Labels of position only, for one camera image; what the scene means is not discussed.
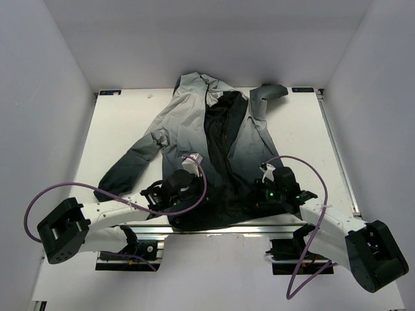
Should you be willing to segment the grey gradient zip jacket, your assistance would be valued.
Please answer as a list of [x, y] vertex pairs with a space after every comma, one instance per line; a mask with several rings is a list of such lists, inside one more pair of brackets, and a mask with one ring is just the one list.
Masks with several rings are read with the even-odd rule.
[[169, 104], [99, 181], [96, 199], [106, 202], [130, 192], [157, 154], [168, 177], [185, 154], [198, 153], [207, 178], [206, 199], [197, 207], [192, 202], [172, 207], [172, 227], [199, 231], [282, 214], [281, 207], [255, 198], [254, 182], [263, 175], [262, 163], [273, 160], [275, 167], [282, 166], [266, 112], [269, 101], [287, 93], [282, 85], [265, 84], [245, 95], [208, 75], [181, 76]]

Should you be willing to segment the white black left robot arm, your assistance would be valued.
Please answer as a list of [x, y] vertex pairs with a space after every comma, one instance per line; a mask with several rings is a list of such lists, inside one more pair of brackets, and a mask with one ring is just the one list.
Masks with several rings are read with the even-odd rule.
[[147, 207], [138, 204], [137, 195], [112, 195], [101, 203], [82, 204], [75, 197], [62, 201], [37, 225], [48, 263], [60, 264], [89, 251], [109, 251], [129, 259], [136, 254], [137, 242], [128, 223], [146, 215], [181, 216], [194, 211], [206, 197], [208, 184], [201, 168], [188, 168], [176, 170], [154, 187], [140, 192]]

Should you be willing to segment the aluminium right table rail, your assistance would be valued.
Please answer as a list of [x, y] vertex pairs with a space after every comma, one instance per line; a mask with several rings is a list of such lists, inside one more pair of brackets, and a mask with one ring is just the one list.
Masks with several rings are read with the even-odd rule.
[[315, 91], [315, 93], [316, 93], [317, 101], [318, 101], [319, 106], [320, 106], [320, 111], [322, 113], [322, 117], [323, 117], [325, 125], [326, 125], [327, 134], [329, 136], [329, 139], [331, 141], [331, 146], [332, 146], [333, 152], [335, 154], [335, 158], [336, 158], [336, 161], [337, 161], [337, 166], [340, 170], [340, 175], [341, 175], [341, 178], [342, 178], [342, 182], [344, 184], [348, 199], [350, 201], [353, 216], [355, 218], [362, 219], [361, 210], [360, 210], [359, 205], [356, 201], [355, 193], [353, 191], [353, 187], [351, 186], [350, 178], [348, 176], [348, 172], [346, 170], [342, 155], [340, 153], [339, 144], [338, 144], [337, 139], [335, 137], [334, 127], [333, 127], [332, 122], [330, 121], [329, 115], [327, 113], [327, 108], [326, 108], [326, 105], [325, 105], [325, 98], [324, 98], [324, 89], [317, 89]]

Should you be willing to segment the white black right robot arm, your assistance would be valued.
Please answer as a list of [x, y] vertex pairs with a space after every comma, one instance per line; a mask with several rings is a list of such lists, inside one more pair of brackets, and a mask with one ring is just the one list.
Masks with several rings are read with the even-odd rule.
[[351, 272], [358, 284], [374, 293], [409, 272], [409, 265], [388, 226], [365, 222], [319, 202], [302, 190], [289, 167], [263, 163], [255, 181], [258, 207], [280, 208], [304, 222], [292, 234], [290, 257], [320, 255]]

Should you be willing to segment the blue table label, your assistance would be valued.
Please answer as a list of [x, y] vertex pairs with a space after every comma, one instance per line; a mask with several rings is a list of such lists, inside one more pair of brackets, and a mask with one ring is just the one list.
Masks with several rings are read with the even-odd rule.
[[115, 90], [100, 90], [99, 91], [99, 96], [118, 96], [121, 94], [121, 90], [120, 89], [115, 89]]
[[314, 93], [313, 87], [292, 87], [293, 93]]

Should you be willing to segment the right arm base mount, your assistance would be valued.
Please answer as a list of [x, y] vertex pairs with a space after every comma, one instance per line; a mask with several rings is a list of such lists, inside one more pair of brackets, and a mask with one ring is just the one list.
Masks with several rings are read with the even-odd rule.
[[[295, 266], [300, 259], [291, 239], [270, 240], [270, 249], [265, 255], [271, 259], [273, 275], [292, 275]], [[298, 275], [312, 275], [317, 272], [327, 259], [321, 255], [308, 252], [301, 263]]]

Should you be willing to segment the aluminium table rail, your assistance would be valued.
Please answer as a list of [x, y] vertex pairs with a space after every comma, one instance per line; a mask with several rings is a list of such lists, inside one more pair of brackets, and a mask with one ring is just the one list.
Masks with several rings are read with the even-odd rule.
[[301, 228], [305, 224], [292, 223], [292, 224], [237, 224], [231, 227], [225, 227], [220, 229], [208, 229], [202, 231], [180, 231], [175, 230], [166, 225], [153, 225], [153, 226], [138, 226], [131, 225], [132, 231], [136, 235], [173, 235], [173, 234], [203, 234], [203, 235], [219, 235], [219, 234], [242, 234], [242, 235], [259, 235], [259, 236], [272, 236], [277, 234], [289, 234], [295, 230]]
[[325, 105], [325, 98], [324, 98], [324, 89], [317, 89], [315, 91], [315, 93], [316, 93], [317, 101], [318, 101], [319, 106], [320, 106], [320, 111], [322, 113], [322, 117], [323, 117], [325, 125], [326, 125], [327, 134], [329, 136], [329, 139], [331, 141], [331, 146], [332, 146], [333, 152], [335, 154], [335, 158], [336, 158], [336, 161], [337, 161], [337, 166], [340, 170], [340, 175], [341, 175], [341, 178], [342, 178], [342, 182], [344, 184], [348, 199], [350, 201], [353, 216], [355, 218], [362, 219], [361, 210], [360, 210], [359, 205], [356, 201], [355, 193], [353, 191], [353, 187], [351, 186], [350, 178], [348, 176], [348, 172], [346, 170], [342, 155], [340, 153], [339, 144], [338, 144], [337, 139], [335, 137], [334, 127], [333, 127], [332, 122], [330, 121], [329, 115], [327, 113], [327, 108], [326, 108], [326, 105]]

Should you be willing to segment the aluminium front table rail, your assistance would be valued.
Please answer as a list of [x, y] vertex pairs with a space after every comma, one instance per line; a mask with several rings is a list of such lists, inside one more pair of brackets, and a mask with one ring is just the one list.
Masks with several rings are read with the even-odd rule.
[[173, 235], [173, 234], [203, 234], [203, 235], [219, 235], [219, 234], [242, 234], [242, 235], [259, 235], [259, 236], [272, 236], [277, 234], [289, 234], [295, 230], [301, 228], [305, 224], [292, 223], [292, 224], [237, 224], [231, 227], [225, 227], [220, 229], [208, 229], [202, 231], [180, 231], [175, 230], [166, 225], [153, 225], [153, 226], [138, 226], [131, 225], [132, 231], [136, 235]]

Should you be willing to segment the left blue table label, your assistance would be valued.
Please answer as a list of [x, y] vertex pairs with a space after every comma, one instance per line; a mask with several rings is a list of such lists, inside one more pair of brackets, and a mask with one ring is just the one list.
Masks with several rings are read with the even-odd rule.
[[121, 94], [121, 90], [120, 89], [115, 89], [115, 90], [100, 90], [99, 91], [99, 96], [118, 96]]

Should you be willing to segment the right blue table label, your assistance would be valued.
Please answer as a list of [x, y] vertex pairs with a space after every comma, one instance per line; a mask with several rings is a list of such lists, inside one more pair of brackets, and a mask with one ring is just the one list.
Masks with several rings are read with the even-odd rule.
[[313, 87], [292, 87], [293, 93], [314, 93]]

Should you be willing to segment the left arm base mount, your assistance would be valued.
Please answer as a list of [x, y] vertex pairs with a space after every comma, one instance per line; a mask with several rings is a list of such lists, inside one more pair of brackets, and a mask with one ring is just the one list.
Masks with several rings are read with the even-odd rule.
[[162, 238], [137, 238], [116, 255], [100, 252], [96, 271], [156, 272], [161, 266], [164, 250]]

